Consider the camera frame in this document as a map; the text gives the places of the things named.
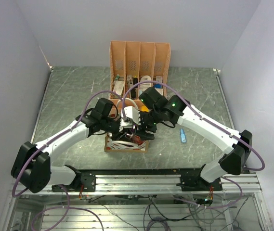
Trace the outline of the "red cola can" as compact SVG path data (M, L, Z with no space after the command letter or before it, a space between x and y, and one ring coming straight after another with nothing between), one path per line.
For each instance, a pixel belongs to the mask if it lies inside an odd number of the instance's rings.
M132 140L133 143L136 143L138 145L144 143L144 141L141 140L141 138L139 136L137 136L137 135L133 135L132 138L131 138L131 140Z

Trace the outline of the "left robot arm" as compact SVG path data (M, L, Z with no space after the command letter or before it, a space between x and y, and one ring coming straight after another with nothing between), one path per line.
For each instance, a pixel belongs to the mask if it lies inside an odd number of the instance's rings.
M42 191L47 185L64 185L70 191L78 190L83 182L82 173L70 165L54 167L52 163L71 146L99 131L117 134L120 120L109 117L113 106L114 103L109 99L100 98L94 108L77 116L60 132L35 144L28 141L22 144L11 176L32 193Z

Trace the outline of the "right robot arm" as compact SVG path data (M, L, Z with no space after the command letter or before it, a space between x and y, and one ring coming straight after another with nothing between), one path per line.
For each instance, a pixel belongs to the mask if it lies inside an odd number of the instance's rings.
M171 128L181 125L202 135L222 151L222 155L205 164L195 185L206 190L217 178L225 175L240 175L250 155L252 133L248 130L239 132L224 127L219 122L201 113L187 100L177 95L170 99L161 95L154 87L146 89L139 95L139 100L150 110L141 112L143 130L154 131L158 123L170 122Z

